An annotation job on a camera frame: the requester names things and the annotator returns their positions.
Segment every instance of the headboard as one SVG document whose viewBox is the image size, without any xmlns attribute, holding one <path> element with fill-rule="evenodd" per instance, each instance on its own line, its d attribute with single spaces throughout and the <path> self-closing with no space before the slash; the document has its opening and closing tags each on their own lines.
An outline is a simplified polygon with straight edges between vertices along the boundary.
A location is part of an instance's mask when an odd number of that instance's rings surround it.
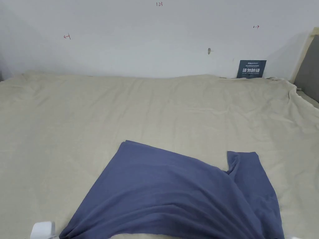
<svg viewBox="0 0 319 239">
<path fill-rule="evenodd" d="M 319 35 L 314 35 L 300 65 L 294 84 L 319 102 Z"/>
</svg>

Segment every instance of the red marking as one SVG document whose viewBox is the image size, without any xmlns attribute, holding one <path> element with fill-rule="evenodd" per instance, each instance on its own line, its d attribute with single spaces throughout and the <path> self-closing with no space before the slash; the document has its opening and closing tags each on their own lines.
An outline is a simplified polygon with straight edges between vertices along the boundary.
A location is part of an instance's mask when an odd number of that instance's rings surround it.
<svg viewBox="0 0 319 239">
<path fill-rule="evenodd" d="M 64 35 L 64 38 L 70 38 L 70 34 L 68 35 L 68 36 L 66 36 L 66 35 Z"/>
</svg>

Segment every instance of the white plastic object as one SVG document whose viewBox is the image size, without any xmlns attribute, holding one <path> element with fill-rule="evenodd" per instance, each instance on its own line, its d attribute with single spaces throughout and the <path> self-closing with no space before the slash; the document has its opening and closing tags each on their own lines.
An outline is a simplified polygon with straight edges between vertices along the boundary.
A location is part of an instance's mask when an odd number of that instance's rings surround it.
<svg viewBox="0 0 319 239">
<path fill-rule="evenodd" d="M 56 224 L 53 221 L 37 222 L 33 225 L 30 239 L 51 239 L 55 236 Z"/>
</svg>

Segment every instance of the bed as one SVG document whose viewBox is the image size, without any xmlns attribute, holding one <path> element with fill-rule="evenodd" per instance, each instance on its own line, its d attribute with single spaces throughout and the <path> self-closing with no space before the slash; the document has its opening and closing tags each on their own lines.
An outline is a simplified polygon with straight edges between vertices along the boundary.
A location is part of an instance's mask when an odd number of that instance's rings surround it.
<svg viewBox="0 0 319 239">
<path fill-rule="evenodd" d="M 0 125 L 2 238 L 59 233 L 125 140 L 223 170 L 228 150 L 255 151 L 286 237 L 319 234 L 319 109 L 286 80 L 28 72 L 0 83 Z"/>
</svg>

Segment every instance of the dark blue sign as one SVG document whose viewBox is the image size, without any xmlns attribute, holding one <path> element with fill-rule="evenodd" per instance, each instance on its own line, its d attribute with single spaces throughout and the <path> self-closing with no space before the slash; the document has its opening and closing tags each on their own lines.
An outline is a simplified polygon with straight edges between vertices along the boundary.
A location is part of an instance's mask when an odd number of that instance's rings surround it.
<svg viewBox="0 0 319 239">
<path fill-rule="evenodd" d="M 265 70 L 266 61 L 243 61 L 239 63 L 237 78 L 261 78 Z"/>
</svg>

